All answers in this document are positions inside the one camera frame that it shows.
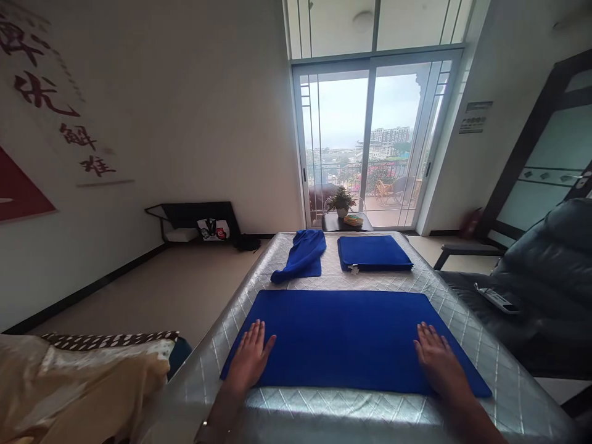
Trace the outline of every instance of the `blue towel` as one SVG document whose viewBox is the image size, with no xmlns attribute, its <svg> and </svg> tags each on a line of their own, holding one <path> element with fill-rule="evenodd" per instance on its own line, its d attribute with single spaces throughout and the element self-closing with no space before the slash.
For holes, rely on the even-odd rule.
<svg viewBox="0 0 592 444">
<path fill-rule="evenodd" d="M 392 236 L 343 236 L 337 239 L 341 269 L 358 264 L 366 271 L 410 270 L 413 263 Z"/>
<path fill-rule="evenodd" d="M 265 321 L 277 341 L 259 386 L 338 387 L 420 393 L 433 391 L 413 340 L 425 321 L 448 339 L 478 397 L 491 390 L 422 294 L 373 291 L 262 290 L 222 368 L 225 379 L 242 334 Z"/>
<path fill-rule="evenodd" d="M 321 230 L 300 230 L 294 237 L 294 246 L 288 254 L 286 267 L 271 275 L 271 282 L 281 284 L 294 278 L 321 275 L 321 255 L 327 249 L 325 233 Z"/>
</svg>

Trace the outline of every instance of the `patterned pillow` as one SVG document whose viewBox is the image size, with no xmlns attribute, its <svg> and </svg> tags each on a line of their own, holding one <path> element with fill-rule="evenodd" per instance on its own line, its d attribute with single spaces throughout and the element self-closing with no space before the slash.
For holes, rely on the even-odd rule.
<svg viewBox="0 0 592 444">
<path fill-rule="evenodd" d="M 118 335 L 62 335 L 56 333 L 40 335 L 41 339 L 49 342 L 54 347 L 71 352 L 125 347 L 127 345 L 137 345 L 160 339 L 170 339 L 176 342 L 178 337 L 178 331 Z"/>
</svg>

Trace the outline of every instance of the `silver quilted table cover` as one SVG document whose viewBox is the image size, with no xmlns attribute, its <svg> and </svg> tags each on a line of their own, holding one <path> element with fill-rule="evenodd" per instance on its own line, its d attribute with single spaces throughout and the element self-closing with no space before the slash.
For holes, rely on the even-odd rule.
<svg viewBox="0 0 592 444">
<path fill-rule="evenodd" d="M 276 286 L 295 233 L 282 232 L 237 289 L 229 305 L 177 375 L 152 403 L 141 427 L 143 443 L 190 443 L 220 387 L 220 371 L 259 290 L 376 290 L 423 293 L 493 391 L 482 405 L 510 442 L 574 442 L 572 420 L 398 232 L 326 233 L 323 275 Z M 344 273 L 340 236 L 392 235 L 415 264 L 412 271 Z M 455 442 L 433 399 L 421 395 L 336 388 L 263 387 L 250 391 L 230 442 L 445 443 Z"/>
</svg>

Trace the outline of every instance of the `red painting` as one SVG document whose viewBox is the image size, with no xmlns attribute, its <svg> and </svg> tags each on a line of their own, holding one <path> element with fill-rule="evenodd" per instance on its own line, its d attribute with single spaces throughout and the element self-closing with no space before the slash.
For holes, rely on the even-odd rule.
<svg viewBox="0 0 592 444">
<path fill-rule="evenodd" d="M 56 208 L 0 147 L 0 221 L 52 213 Z"/>
</svg>

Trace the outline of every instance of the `tissue box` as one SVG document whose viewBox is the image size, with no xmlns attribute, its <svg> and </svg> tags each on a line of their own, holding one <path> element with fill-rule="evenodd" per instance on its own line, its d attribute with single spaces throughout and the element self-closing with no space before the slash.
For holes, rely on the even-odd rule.
<svg viewBox="0 0 592 444">
<path fill-rule="evenodd" d="M 364 225 L 364 219 L 355 215 L 347 215 L 343 218 L 343 222 L 351 226 L 362 226 Z"/>
</svg>

